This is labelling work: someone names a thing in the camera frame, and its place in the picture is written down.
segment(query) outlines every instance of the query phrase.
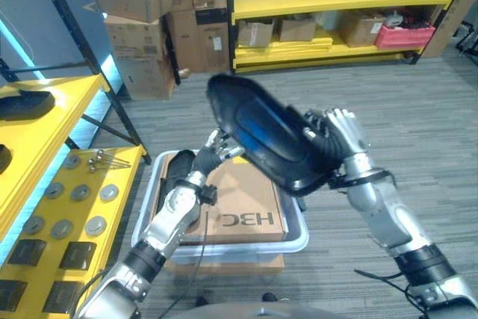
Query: shelf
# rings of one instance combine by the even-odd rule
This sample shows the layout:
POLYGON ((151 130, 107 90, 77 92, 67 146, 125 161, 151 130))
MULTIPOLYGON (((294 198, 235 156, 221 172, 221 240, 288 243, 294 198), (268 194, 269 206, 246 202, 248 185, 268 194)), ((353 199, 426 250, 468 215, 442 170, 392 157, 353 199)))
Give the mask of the shelf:
POLYGON ((409 5, 443 5, 452 0, 234 0, 232 23, 238 19, 311 13, 325 10, 402 7, 409 5))
MULTIPOLYGON (((0 270, 0 279, 27 283, 16 310, 14 312, 0 311, 0 317, 67 319, 69 316, 65 314, 42 312, 53 282, 79 282, 84 285, 100 270, 105 269, 141 156, 146 153, 142 146, 105 149, 105 151, 128 161, 131 167, 110 168, 91 173, 87 161, 96 154, 96 150, 70 151, 69 156, 77 155, 80 158, 79 165, 71 170, 62 165, 52 180, 63 185, 63 193, 54 199, 43 197, 33 213, 34 216, 43 218, 44 226, 33 235, 22 233, 16 242, 16 244, 22 240, 45 242, 37 265, 18 265, 7 261, 0 270), (70 194, 79 185, 87 185, 90 194, 81 201, 74 201, 70 198, 70 194), (117 186, 117 196, 108 201, 99 197, 100 190, 106 185, 117 186), (84 230, 85 223, 95 216, 104 218, 105 230, 99 235, 88 235, 84 230), (69 220, 72 224, 72 231, 61 239, 50 235, 51 228, 59 220, 69 220), (60 268, 63 254, 70 242, 89 242, 96 246, 88 268, 60 268)), ((76 252, 75 255, 81 255, 81 251, 76 252)))
POLYGON ((361 46, 358 48, 350 48, 340 38, 340 36, 334 32, 329 32, 330 37, 333 39, 332 46, 329 51, 323 49, 316 49, 313 43, 305 43, 304 49, 300 51, 290 52, 274 52, 271 49, 262 50, 262 52, 242 52, 243 49, 236 50, 235 67, 238 68, 241 65, 252 64, 266 64, 277 63, 280 61, 302 61, 302 60, 317 60, 321 58, 342 58, 357 55, 376 55, 376 54, 389 54, 404 52, 408 50, 420 50, 417 47, 401 48, 401 49, 379 49, 376 46, 361 46))
POLYGON ((103 77, 94 75, 20 81, 0 87, 1 97, 16 95, 18 90, 45 90, 55 97, 55 107, 37 120, 0 121, 0 143, 13 156, 0 175, 0 240, 103 84, 103 77))
POLYGON ((400 60, 403 58, 402 53, 392 53, 385 55, 362 55, 362 56, 349 56, 344 58, 329 58, 319 60, 304 60, 304 61, 281 61, 278 63, 268 64, 253 64, 241 66, 236 69, 237 73, 255 72, 255 71, 268 71, 278 69, 290 69, 297 67, 310 67, 310 66, 323 66, 334 64, 348 64, 348 63, 367 63, 375 61, 392 61, 400 60))

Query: plastic storage bin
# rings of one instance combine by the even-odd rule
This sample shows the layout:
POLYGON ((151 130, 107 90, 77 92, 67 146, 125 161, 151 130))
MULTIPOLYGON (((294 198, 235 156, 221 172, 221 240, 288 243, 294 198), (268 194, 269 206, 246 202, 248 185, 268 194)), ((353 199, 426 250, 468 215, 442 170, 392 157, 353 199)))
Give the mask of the plastic storage bin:
MULTIPOLYGON (((131 246, 139 240, 146 226, 155 215, 155 193, 160 184, 159 173, 166 155, 177 151, 161 153, 153 164, 152 175, 141 205, 140 216, 134 226, 131 246)), ((281 242, 240 243, 240 244, 207 244, 204 249, 203 263, 241 263, 241 262, 269 262, 279 254, 295 253, 303 250, 308 243, 308 229, 304 217, 299 210, 295 198, 279 191, 282 210, 288 225, 288 232, 281 242)), ((171 260, 176 264, 196 263, 201 254, 202 245, 179 246, 171 260)))
POLYGON ((420 29, 387 28, 382 26, 375 46, 381 49, 421 48, 432 38, 435 27, 420 29))

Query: robotic hand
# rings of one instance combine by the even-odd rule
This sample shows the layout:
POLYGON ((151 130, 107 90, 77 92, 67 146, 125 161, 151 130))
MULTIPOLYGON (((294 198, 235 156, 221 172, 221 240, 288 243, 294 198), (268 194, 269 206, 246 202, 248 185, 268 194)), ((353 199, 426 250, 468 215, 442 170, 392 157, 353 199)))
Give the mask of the robotic hand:
POLYGON ((347 188, 351 206, 407 278, 406 295, 415 299, 429 319, 478 318, 478 302, 464 279, 402 203, 395 186, 385 179, 390 173, 374 167, 354 113, 309 111, 305 118, 311 123, 304 131, 310 141, 325 149, 331 161, 344 164, 345 174, 337 173, 330 187, 347 188))
POLYGON ((73 313, 74 318, 140 318, 135 301, 144 300, 152 281, 179 245, 186 229, 199 218, 200 205, 215 203, 215 188, 205 185, 209 173, 243 151, 240 146, 228 147, 228 137, 220 129, 211 133, 186 179, 178 180, 138 243, 109 270, 73 313))

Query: metal shelving unit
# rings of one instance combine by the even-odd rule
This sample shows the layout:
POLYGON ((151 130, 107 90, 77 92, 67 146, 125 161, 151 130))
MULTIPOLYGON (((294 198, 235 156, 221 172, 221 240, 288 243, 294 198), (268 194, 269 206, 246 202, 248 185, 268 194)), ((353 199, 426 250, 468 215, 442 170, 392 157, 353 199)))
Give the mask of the metal shelving unit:
POLYGON ((326 10, 349 10, 373 7, 398 7, 416 5, 439 5, 443 7, 435 23, 438 27, 453 0, 227 0, 229 18, 229 61, 232 72, 248 72, 261 69, 283 69, 286 67, 317 66, 321 64, 342 64, 356 61, 378 61, 400 58, 404 52, 412 52, 411 64, 416 64, 423 49, 395 49, 382 51, 375 46, 348 48, 337 37, 330 52, 303 52, 294 58, 280 57, 251 52, 245 55, 242 49, 236 55, 238 34, 236 20, 265 16, 280 16, 295 13, 310 13, 326 10))
POLYGON ((15 96, 19 90, 50 91, 58 106, 35 121, 0 123, 1 142, 13 153, 0 177, 0 240, 30 196, 50 162, 75 127, 105 81, 101 75, 56 78, 50 81, 19 81, 0 88, 0 96, 15 96))
MULTIPOLYGON (((2 74, 8 82, 12 83, 1 89, 0 93, 2 95, 16 93, 18 89, 44 89, 51 91, 57 103, 61 104, 61 106, 53 108, 44 117, 34 122, 24 122, 22 124, 12 122, 2 123, 0 125, 0 134, 4 132, 4 136, 0 137, 5 139, 2 143, 6 143, 10 149, 17 149, 17 146, 19 146, 18 149, 20 147, 22 148, 22 151, 15 151, 14 160, 12 160, 9 168, 7 168, 1 177, 1 187, 4 191, 0 196, 0 210, 1 217, 4 221, 0 226, 0 238, 5 236, 16 215, 22 209, 26 199, 60 149, 61 144, 65 143, 70 149, 78 149, 78 145, 69 137, 69 133, 80 118, 94 124, 97 128, 101 128, 128 141, 136 147, 140 147, 142 149, 140 154, 144 161, 147 164, 151 164, 151 156, 147 152, 143 141, 125 112, 110 82, 103 73, 99 60, 87 42, 68 3, 66 0, 52 0, 52 4, 55 6, 84 60, 79 63, 11 69, 5 61, 0 58, 0 74, 2 74), (93 75, 80 78, 56 78, 42 81, 20 81, 16 75, 21 72, 66 69, 81 66, 88 66, 93 75), (121 131, 117 131, 105 125, 104 121, 106 117, 98 121, 84 114, 87 106, 100 88, 107 96, 111 104, 110 108, 116 111, 122 121, 127 134, 123 134, 121 131), (17 159, 21 153, 24 155, 23 160, 17 159)), ((170 53, 173 69, 175 70, 176 83, 180 84, 176 57, 169 29, 167 28, 167 22, 162 23, 164 24, 164 30, 168 37, 167 48, 170 53)))
POLYGON ((8 261, 1 267, 0 286, 5 289, 15 283, 21 288, 21 294, 11 298, 16 303, 8 310, 0 310, 2 318, 67 319, 71 300, 79 289, 105 269, 144 148, 104 151, 127 161, 130 167, 91 173, 87 162, 96 151, 69 152, 52 181, 61 184, 63 193, 40 200, 8 261), (76 159, 76 167, 68 165, 70 158, 76 159), (73 199, 70 194, 79 186, 88 191, 73 199), (31 248, 32 244, 37 248, 33 255, 28 251, 20 258, 15 255, 19 248, 31 248))

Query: robotic arm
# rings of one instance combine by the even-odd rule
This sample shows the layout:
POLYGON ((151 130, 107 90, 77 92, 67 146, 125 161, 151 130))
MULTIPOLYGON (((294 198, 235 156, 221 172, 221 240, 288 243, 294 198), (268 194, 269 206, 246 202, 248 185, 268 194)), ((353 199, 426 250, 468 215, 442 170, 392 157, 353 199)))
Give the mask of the robotic arm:
POLYGON ((200 205, 214 204, 215 188, 206 186, 210 172, 226 159, 240 155, 240 146, 227 147, 227 135, 214 130, 197 154, 184 181, 167 194, 162 209, 145 229, 138 243, 118 261, 93 293, 74 313, 81 319, 140 318, 135 302, 141 302, 164 262, 178 247, 186 229, 199 218, 200 205))
POLYGON ((347 188, 349 203, 395 260, 409 282, 408 293, 428 318, 478 318, 478 302, 464 279, 385 179, 389 172, 374 167, 355 115, 335 109, 324 114, 309 111, 306 118, 311 129, 318 130, 305 132, 311 142, 322 147, 334 143, 340 149, 335 154, 343 158, 345 174, 336 174, 331 187, 347 188))
POLYGON ((213 189, 205 186, 208 174, 240 154, 296 196, 326 183, 330 188, 346 188, 351 206, 395 260, 409 282, 407 295, 428 319, 478 318, 478 302, 464 279, 402 203, 386 180, 390 173, 374 166, 353 113, 309 111, 302 117, 253 81, 226 75, 209 81, 208 97, 222 130, 213 131, 190 174, 167 195, 140 241, 113 266, 74 318, 138 318, 135 301, 145 298, 181 236, 199 217, 201 203, 214 202, 213 189), (228 148, 228 136, 240 146, 228 148))

